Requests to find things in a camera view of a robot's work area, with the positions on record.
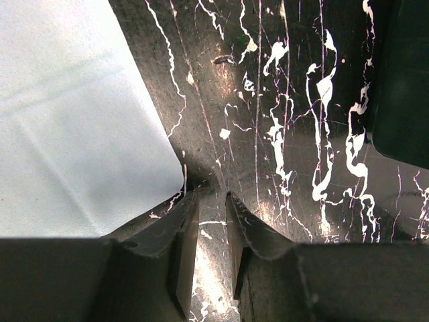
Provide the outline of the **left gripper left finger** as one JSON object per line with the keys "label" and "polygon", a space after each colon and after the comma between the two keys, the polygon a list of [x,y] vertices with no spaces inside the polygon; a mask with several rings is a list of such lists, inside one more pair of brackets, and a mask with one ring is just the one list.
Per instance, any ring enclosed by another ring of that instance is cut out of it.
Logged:
{"label": "left gripper left finger", "polygon": [[1,240],[2,321],[187,321],[199,200],[126,239]]}

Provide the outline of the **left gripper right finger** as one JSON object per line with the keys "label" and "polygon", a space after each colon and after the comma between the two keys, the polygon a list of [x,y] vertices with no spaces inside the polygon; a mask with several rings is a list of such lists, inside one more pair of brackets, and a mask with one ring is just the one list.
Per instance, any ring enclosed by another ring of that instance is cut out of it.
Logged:
{"label": "left gripper right finger", "polygon": [[242,321],[427,321],[428,246],[296,243],[225,201]]}

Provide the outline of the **dark green glasses case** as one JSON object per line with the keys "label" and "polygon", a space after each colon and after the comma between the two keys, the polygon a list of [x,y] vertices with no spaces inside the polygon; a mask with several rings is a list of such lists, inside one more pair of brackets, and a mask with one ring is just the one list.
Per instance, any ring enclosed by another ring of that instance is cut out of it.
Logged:
{"label": "dark green glasses case", "polygon": [[380,154],[428,168],[427,1],[394,3],[370,124],[370,140]]}

